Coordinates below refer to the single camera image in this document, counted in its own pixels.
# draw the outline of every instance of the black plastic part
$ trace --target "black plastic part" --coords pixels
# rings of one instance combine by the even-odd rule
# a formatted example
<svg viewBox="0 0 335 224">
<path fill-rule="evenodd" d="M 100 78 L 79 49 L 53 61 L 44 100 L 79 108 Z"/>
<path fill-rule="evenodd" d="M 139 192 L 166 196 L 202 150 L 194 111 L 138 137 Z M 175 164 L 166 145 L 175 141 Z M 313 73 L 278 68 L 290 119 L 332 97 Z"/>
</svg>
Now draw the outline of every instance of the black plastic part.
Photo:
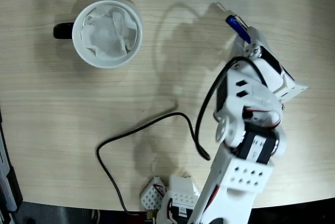
<svg viewBox="0 0 335 224">
<path fill-rule="evenodd" d="M 72 29 L 74 23 L 57 24 L 53 28 L 53 37 L 56 39 L 72 39 Z"/>
<path fill-rule="evenodd" d="M 187 224 L 189 218 L 191 217 L 191 214 L 193 212 L 192 209 L 186 208 L 186 216 L 185 214 L 179 213 L 179 207 L 172 206 L 170 211 L 172 213 L 172 218 L 178 223 L 178 224 Z"/>
<path fill-rule="evenodd" d="M 261 49 L 262 49 L 261 59 L 264 59 L 280 75 L 282 72 L 282 68 L 278 60 L 263 46 L 261 46 Z"/>
<path fill-rule="evenodd" d="M 16 208 L 18 210 L 22 204 L 23 197 L 22 197 L 22 193 L 19 187 L 19 183 L 17 182 L 14 168 L 12 166 L 10 166 L 9 173 L 7 174 L 7 179 L 8 179 L 10 188 L 12 190 L 12 194 L 13 194 L 13 197 L 16 203 Z"/>
<path fill-rule="evenodd" d="M 245 122 L 244 125 L 244 139 L 242 143 L 238 146 L 236 156 L 241 159 L 246 159 L 254 141 L 254 138 L 256 136 L 262 136 L 266 138 L 266 141 L 256 162 L 267 164 L 270 160 L 271 153 L 277 140 L 275 133 L 270 128 L 257 126 L 249 122 Z"/>
</svg>

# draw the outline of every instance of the black mug handle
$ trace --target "black mug handle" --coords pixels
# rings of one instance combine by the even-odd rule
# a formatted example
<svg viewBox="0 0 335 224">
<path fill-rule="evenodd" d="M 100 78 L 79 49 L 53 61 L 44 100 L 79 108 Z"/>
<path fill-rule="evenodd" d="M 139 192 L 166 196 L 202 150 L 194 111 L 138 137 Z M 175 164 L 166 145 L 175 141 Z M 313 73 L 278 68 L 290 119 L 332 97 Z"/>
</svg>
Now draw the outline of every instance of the black mug handle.
<svg viewBox="0 0 335 224">
<path fill-rule="evenodd" d="M 53 37 L 56 39 L 72 39 L 72 28 L 74 23 L 57 24 L 53 28 Z"/>
</svg>

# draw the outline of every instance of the white perforated block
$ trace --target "white perforated block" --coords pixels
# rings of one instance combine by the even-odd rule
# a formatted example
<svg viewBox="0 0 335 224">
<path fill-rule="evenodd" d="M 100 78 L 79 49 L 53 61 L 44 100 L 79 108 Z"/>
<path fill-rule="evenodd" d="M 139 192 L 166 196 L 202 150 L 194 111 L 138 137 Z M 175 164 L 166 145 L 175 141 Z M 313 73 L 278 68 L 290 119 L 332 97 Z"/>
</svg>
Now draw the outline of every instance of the white perforated block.
<svg viewBox="0 0 335 224">
<path fill-rule="evenodd" d="M 141 203 L 146 210 L 161 209 L 163 197 L 154 188 L 154 184 L 158 184 L 164 187 L 164 189 L 161 190 L 162 194 L 165 194 L 167 191 L 166 186 L 162 180 L 159 177 L 154 177 L 141 194 Z"/>
<path fill-rule="evenodd" d="M 254 163 L 239 158 L 231 158 L 222 185 L 245 192 L 261 193 L 269 180 L 273 164 Z"/>
</svg>

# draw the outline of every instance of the black floor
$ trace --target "black floor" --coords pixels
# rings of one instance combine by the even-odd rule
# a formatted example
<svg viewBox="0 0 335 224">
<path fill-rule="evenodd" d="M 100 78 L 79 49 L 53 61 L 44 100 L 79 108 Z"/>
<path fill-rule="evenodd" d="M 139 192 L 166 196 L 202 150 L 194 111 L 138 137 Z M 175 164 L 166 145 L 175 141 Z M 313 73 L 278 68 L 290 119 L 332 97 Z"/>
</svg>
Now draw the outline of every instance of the black floor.
<svg viewBox="0 0 335 224">
<path fill-rule="evenodd" d="M 334 208 L 335 198 L 297 205 L 258 208 L 252 210 L 248 224 L 334 224 Z M 26 202 L 22 203 L 14 217 L 17 224 L 97 224 L 98 219 L 99 224 L 144 223 L 144 215 L 128 216 L 122 211 L 95 210 L 92 214 L 92 210 L 89 209 Z"/>
</svg>

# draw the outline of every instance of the red wire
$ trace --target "red wire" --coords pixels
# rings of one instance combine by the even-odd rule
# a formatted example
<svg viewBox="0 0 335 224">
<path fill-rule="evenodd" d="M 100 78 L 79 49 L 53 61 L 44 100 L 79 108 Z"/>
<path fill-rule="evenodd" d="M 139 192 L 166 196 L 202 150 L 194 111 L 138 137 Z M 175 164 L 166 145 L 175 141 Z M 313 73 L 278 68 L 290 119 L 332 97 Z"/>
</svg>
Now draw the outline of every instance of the red wire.
<svg viewBox="0 0 335 224">
<path fill-rule="evenodd" d="M 213 193 L 211 194 L 211 197 L 209 199 L 209 201 L 207 202 L 207 205 L 205 207 L 205 210 L 207 209 L 207 207 L 209 207 L 209 205 L 212 203 L 212 201 L 214 200 L 215 196 L 217 195 L 218 191 L 220 189 L 219 185 L 216 185 L 216 187 L 214 188 Z"/>
</svg>

